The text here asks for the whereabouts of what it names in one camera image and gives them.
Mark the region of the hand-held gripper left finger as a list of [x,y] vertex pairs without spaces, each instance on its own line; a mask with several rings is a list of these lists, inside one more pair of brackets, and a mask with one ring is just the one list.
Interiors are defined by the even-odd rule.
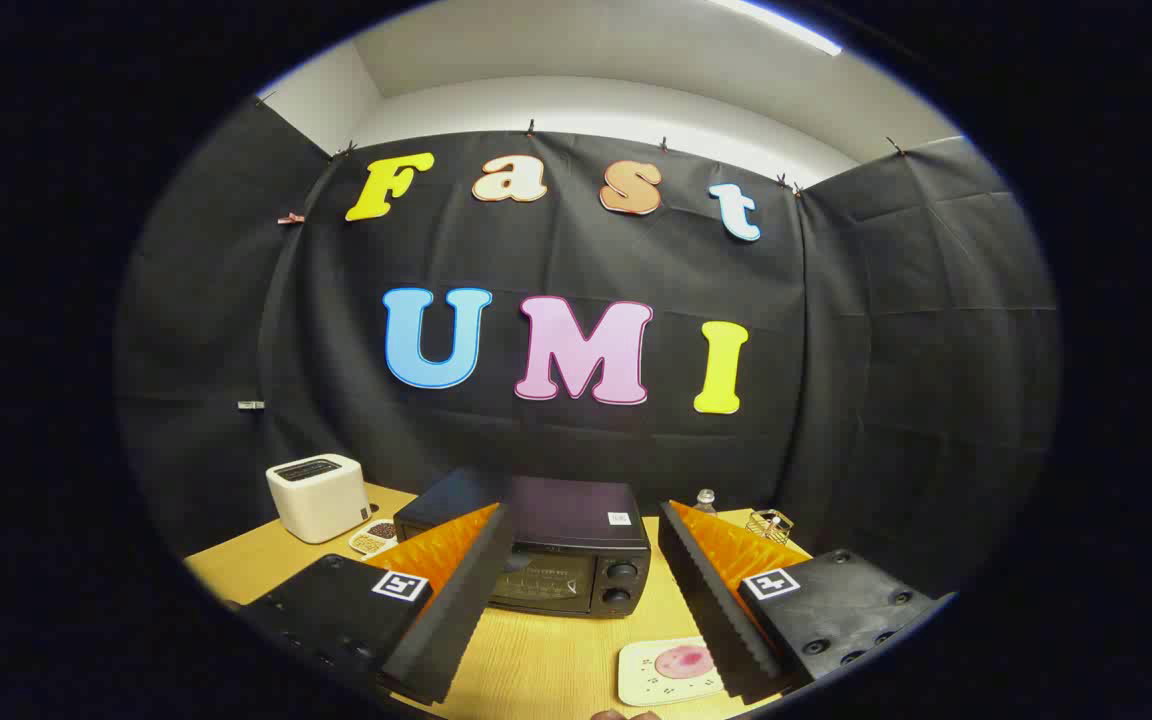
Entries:
[[262,638],[361,694],[445,700],[515,541],[503,503],[366,561],[328,553],[237,615]]

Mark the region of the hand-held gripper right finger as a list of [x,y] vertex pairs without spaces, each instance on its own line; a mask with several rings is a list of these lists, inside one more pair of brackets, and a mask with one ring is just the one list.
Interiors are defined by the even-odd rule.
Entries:
[[660,506],[658,539],[726,692],[748,705],[835,684],[955,600],[858,551],[809,558],[675,501]]

